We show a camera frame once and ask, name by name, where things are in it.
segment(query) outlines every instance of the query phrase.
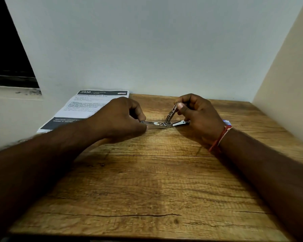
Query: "white wall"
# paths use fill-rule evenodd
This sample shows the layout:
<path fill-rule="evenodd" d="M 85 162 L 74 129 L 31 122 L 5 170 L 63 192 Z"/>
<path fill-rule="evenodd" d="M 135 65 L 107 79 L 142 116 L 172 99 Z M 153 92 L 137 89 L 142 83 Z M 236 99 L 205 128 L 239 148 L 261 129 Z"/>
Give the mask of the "white wall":
<path fill-rule="evenodd" d="M 252 101 L 303 0 L 6 0 L 45 99 L 80 89 Z"/>
<path fill-rule="evenodd" d="M 303 9 L 253 104 L 303 141 Z"/>

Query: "forearm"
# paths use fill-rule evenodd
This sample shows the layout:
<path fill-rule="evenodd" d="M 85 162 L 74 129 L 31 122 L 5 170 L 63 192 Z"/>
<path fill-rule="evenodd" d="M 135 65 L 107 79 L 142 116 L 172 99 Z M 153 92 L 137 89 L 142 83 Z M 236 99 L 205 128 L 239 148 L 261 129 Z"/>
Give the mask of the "forearm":
<path fill-rule="evenodd" d="M 303 239 L 303 164 L 234 129 L 220 149 L 244 173 L 290 232 Z"/>
<path fill-rule="evenodd" d="M 95 129 L 95 133 L 80 121 L 0 151 L 0 230 L 47 190 L 85 148 L 103 138 L 102 131 Z"/>

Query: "beige wall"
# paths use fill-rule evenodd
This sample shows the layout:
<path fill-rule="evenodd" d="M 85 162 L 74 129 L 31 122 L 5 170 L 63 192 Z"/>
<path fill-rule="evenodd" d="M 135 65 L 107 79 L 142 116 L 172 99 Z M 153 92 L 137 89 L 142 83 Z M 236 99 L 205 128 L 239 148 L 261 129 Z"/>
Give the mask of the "beige wall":
<path fill-rule="evenodd" d="M 303 9 L 253 104 L 303 141 Z"/>

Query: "wooden tabletop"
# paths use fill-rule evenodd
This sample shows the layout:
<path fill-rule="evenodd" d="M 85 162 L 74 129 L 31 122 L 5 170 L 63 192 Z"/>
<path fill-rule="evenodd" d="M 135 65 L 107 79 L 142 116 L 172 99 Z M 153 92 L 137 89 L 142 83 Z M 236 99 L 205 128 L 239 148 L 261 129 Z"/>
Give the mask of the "wooden tabletop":
<path fill-rule="evenodd" d="M 164 120 L 174 97 L 132 94 L 147 120 Z M 249 102 L 211 100 L 223 119 L 303 162 L 303 143 Z M 175 115 L 173 120 L 182 119 Z M 231 162 L 211 155 L 190 126 L 149 130 L 91 146 L 14 234 L 289 241 L 292 237 Z"/>

